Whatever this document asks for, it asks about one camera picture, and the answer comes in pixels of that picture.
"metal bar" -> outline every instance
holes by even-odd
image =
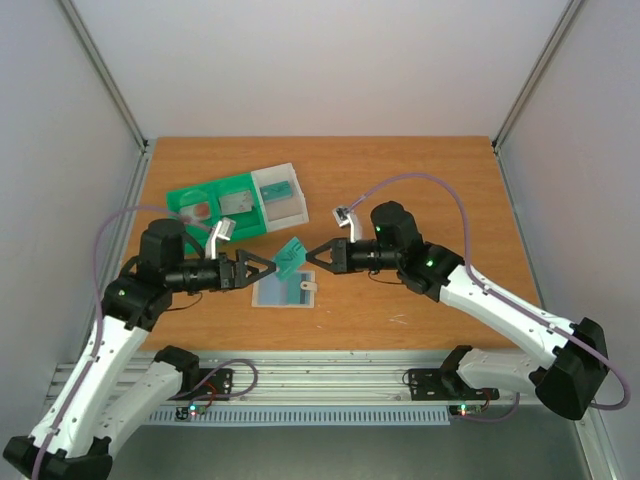
[[[531,98],[533,92],[538,86],[538,83],[540,83],[540,80],[551,64],[551,61],[555,57],[558,48],[566,38],[569,30],[571,29],[571,26],[578,16],[578,13],[585,5],[585,3],[587,3],[587,0],[570,0],[567,3],[567,6],[562,12],[560,19],[556,23],[553,32],[551,33],[551,36],[542,49],[542,53],[540,53],[540,56],[536,60],[536,63],[533,66],[533,70],[531,70],[531,73],[527,77],[522,90],[520,90],[520,93],[516,97],[516,101],[511,107],[511,110],[509,110],[507,118],[504,120],[502,126],[500,127],[500,130],[498,131],[498,134],[493,141],[494,147],[500,148],[511,133],[515,122],[518,120],[520,114],[522,113],[522,110],[524,109],[528,100]]]
[[[501,153],[501,150],[499,148],[496,148],[495,157],[496,157],[496,162],[498,162],[498,168],[500,169],[500,175],[502,176],[502,183],[504,184],[504,189],[507,192],[509,205],[511,206],[511,211],[513,212],[513,218],[516,222],[516,228],[518,229],[518,235],[520,236],[520,241],[522,242],[522,248],[524,249],[524,255],[527,259],[527,264],[529,265],[529,272],[531,273],[531,278],[533,279],[533,285],[536,289],[536,294],[538,295],[538,302],[540,303],[540,307],[543,310],[546,310],[544,298],[542,296],[542,289],[540,287],[540,282],[538,281],[538,277],[536,276],[536,271],[533,268],[533,257],[531,255],[531,249],[529,248],[526,237],[524,235],[524,230],[522,228],[522,220],[520,219],[520,215],[518,215],[518,209],[516,208],[515,199],[511,191],[509,177],[507,175],[506,169],[504,168],[504,164],[502,162],[502,157],[500,156],[500,153]]]
[[[310,351],[310,352],[194,352],[201,368],[212,368],[233,358],[250,358],[259,371],[257,387],[250,393],[225,402],[229,405],[303,406],[303,405],[416,405],[445,406],[460,402],[413,402],[403,382],[410,368],[436,368],[448,351]],[[144,374],[155,352],[139,352],[118,378],[112,391],[115,400]],[[74,364],[59,365],[47,395],[52,402],[62,391]],[[246,365],[232,365],[233,391],[247,388],[253,374]],[[511,392],[501,392],[492,404],[510,405]],[[167,401],[165,405],[183,405]],[[523,397],[524,404],[539,404],[535,397]]]
[[[116,107],[122,115],[122,118],[127,123],[127,126],[131,131],[131,135],[133,136],[135,142],[138,144],[138,147],[140,147],[140,151],[144,151],[146,140],[144,138],[144,135],[142,134],[142,130],[140,130],[140,127],[133,117],[131,110],[127,106],[127,102],[125,102],[124,97],[122,96],[120,90],[118,89],[118,86],[116,85],[116,82],[109,73],[109,69],[102,59],[102,56],[98,51],[98,47],[91,38],[89,30],[87,30],[86,25],[82,21],[78,9],[76,8],[72,0],[58,0],[58,5],[69,21],[69,24],[76,34],[78,41],[84,48],[87,56],[89,57],[89,60],[91,61],[93,67],[96,69],[98,76],[109,92],[109,95],[115,102]]]
[[[153,157],[155,145],[155,140],[148,142],[147,148],[138,157],[136,166],[133,170],[133,174],[131,175],[129,184],[127,185],[127,188],[125,190],[124,199],[122,201],[122,204],[120,205],[121,209],[138,204],[140,196],[142,195],[144,183],[147,179],[147,174],[149,173],[149,166],[151,165],[151,159]],[[122,257],[124,256],[127,247],[127,239],[129,238],[131,229],[133,228],[134,219],[135,214],[129,213],[120,216],[120,218],[115,221],[115,226],[113,227],[113,237],[109,244],[109,249],[107,250],[107,254],[105,256],[104,262],[102,264],[102,269],[98,277],[98,284],[101,291],[104,290],[106,285],[116,277],[116,273],[120,268]],[[78,357],[80,355],[80,352],[82,352],[87,338],[89,338],[89,335],[91,334],[91,327],[95,318],[95,306],[93,304],[90,305],[89,316],[86,321],[87,331],[85,332],[85,341],[78,346],[74,357]]]
[[[175,427],[319,427],[449,425],[444,406],[304,406],[265,407],[214,404],[204,415],[176,417],[174,407],[160,407],[145,425]]]
[[[618,460],[598,410],[590,408],[576,430],[591,476],[597,480],[622,480]]]

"white wall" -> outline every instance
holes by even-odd
[[[93,235],[138,152],[56,2],[3,3],[0,68],[1,450],[78,352]],[[14,475],[0,460],[0,478]]]
[[[143,129],[497,133],[567,0],[76,0]]]
[[[640,3],[591,0],[503,160],[547,306],[600,322],[635,387],[604,415],[628,479],[640,478],[639,154]],[[608,378],[598,400],[620,397]]]

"metal frame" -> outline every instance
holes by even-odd
[[[149,143],[142,134],[133,114],[111,76],[102,59],[91,35],[89,34],[78,10],[72,0],[57,0],[69,21],[79,42],[84,48],[89,60],[96,69],[106,90],[120,111],[125,123],[141,150],[135,171],[127,188],[123,207],[138,203],[146,175],[152,159],[155,141]],[[499,129],[493,146],[496,159],[501,170],[509,202],[514,212],[514,218],[523,243],[529,268],[536,286],[539,300],[544,308],[544,299],[539,282],[531,263],[530,250],[524,239],[522,224],[514,205],[512,192],[500,158],[500,149],[511,133],[521,112],[534,93],[537,85],[549,67],[562,42],[567,37],[571,26],[586,0],[569,0],[554,30],[545,44],[543,51],[536,60],[531,73],[519,92],[513,106]],[[111,248],[105,259],[100,277],[104,287],[116,274],[124,255],[127,240],[133,226],[134,215],[123,216],[116,224]],[[93,312],[88,325],[91,324]],[[433,367],[440,364],[448,352],[439,351],[376,351],[376,352],[198,352],[202,366],[210,366],[230,358],[256,359],[262,372],[259,387],[250,395],[241,397],[237,401],[229,402],[225,407],[233,410],[237,408],[265,408],[273,409],[282,406],[289,409],[309,405],[356,405],[360,411],[371,412],[376,408],[385,407],[395,409],[407,408],[410,402],[408,389],[402,384],[402,373],[412,367]],[[126,391],[146,370],[155,352],[140,352],[120,377],[115,395],[118,398]],[[68,379],[73,365],[60,365],[56,370],[49,393],[47,404],[54,401],[65,381]],[[238,368],[235,375],[236,388],[243,388],[250,382],[248,369]],[[508,404],[510,396],[503,397],[497,404]],[[535,398],[524,397],[524,404],[538,404]],[[617,464],[613,448],[605,430],[600,412],[590,409],[585,417],[575,422],[578,435],[584,450],[587,463],[593,478],[621,479],[620,468]]]
[[[560,19],[553,28],[551,36],[547,40],[547,43],[542,49],[542,52],[538,56],[536,63],[531,70],[531,73],[527,77],[527,80],[520,90],[520,93],[518,93],[516,101],[511,107],[511,110],[509,110],[507,118],[505,118],[504,122],[502,123],[500,130],[498,130],[496,138],[493,141],[494,148],[499,150],[511,133],[511,130],[518,120],[520,113],[522,113],[522,110],[526,106],[529,98],[531,98],[531,95],[535,91],[536,86],[551,64],[551,61],[555,57],[558,48],[567,37],[571,26],[575,22],[578,14],[580,13],[580,10],[585,5],[585,3],[587,3],[587,0],[569,0],[569,2],[567,3],[567,6],[562,12],[562,15],[560,15]]]
[[[147,142],[147,147],[138,157],[136,166],[131,174],[131,178],[129,179],[124,199],[120,205],[121,209],[137,205],[140,201],[140,196],[142,195],[142,190],[147,180],[147,174],[149,173],[149,166],[151,165],[151,158],[153,157],[155,146],[155,140]],[[103,291],[107,284],[117,276],[117,272],[127,249],[129,237],[131,236],[134,219],[135,212],[121,215],[119,219],[115,220],[114,227],[112,227],[113,236],[111,237],[111,242],[109,244],[102,269],[98,274],[98,285],[100,286],[101,291]],[[84,344],[91,334],[93,320],[96,316],[93,302],[91,305],[92,306],[89,309],[85,322],[85,341],[82,345],[78,346],[74,357],[78,357],[80,355],[80,352],[84,348]]]
[[[127,102],[124,100],[124,97],[120,93],[120,89],[118,88],[118,85],[116,84],[113,77],[111,76],[111,73],[109,73],[109,69],[107,68],[107,65],[102,59],[102,56],[98,51],[98,47],[96,46],[95,42],[91,38],[91,35],[89,34],[89,30],[87,30],[86,25],[82,21],[82,18],[80,17],[80,13],[78,12],[78,9],[76,8],[72,0],[57,0],[57,1],[64,16],[67,18],[69,25],[71,26],[71,29],[76,34],[76,37],[80,42],[80,45],[82,45],[82,48],[86,52],[87,57],[89,58],[89,61],[91,62],[93,67],[96,69],[96,73],[98,74],[98,77],[100,77],[100,80],[102,80],[102,83],[107,89],[107,92],[109,92],[109,95],[111,96],[112,100],[116,104],[116,107],[120,111],[122,118],[124,119],[125,123],[129,127],[129,130],[131,131],[131,135],[133,136],[133,139],[138,144],[140,151],[144,152],[147,146],[147,141],[144,138],[144,135],[142,134],[142,130],[140,130],[140,127],[138,126],[136,119],[133,117],[131,110],[127,106]]]

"green container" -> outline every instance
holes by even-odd
[[[248,212],[226,215],[236,222],[231,241],[243,240],[267,233],[267,226],[260,208],[260,200],[256,191],[253,177],[250,173],[243,173],[233,177],[221,178],[208,183],[194,185],[192,187],[173,190],[167,193],[167,207],[173,212],[202,202],[209,204],[211,218],[202,223],[212,227],[222,217],[220,213],[219,198],[234,193],[251,192],[253,208]],[[187,227],[187,232],[195,238],[203,247],[207,243],[207,232],[196,227]],[[186,253],[194,253],[190,245],[186,247]]]

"gray floor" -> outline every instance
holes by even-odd
[[[110,478],[573,480],[591,478],[573,424],[540,407],[497,425],[142,427]]]

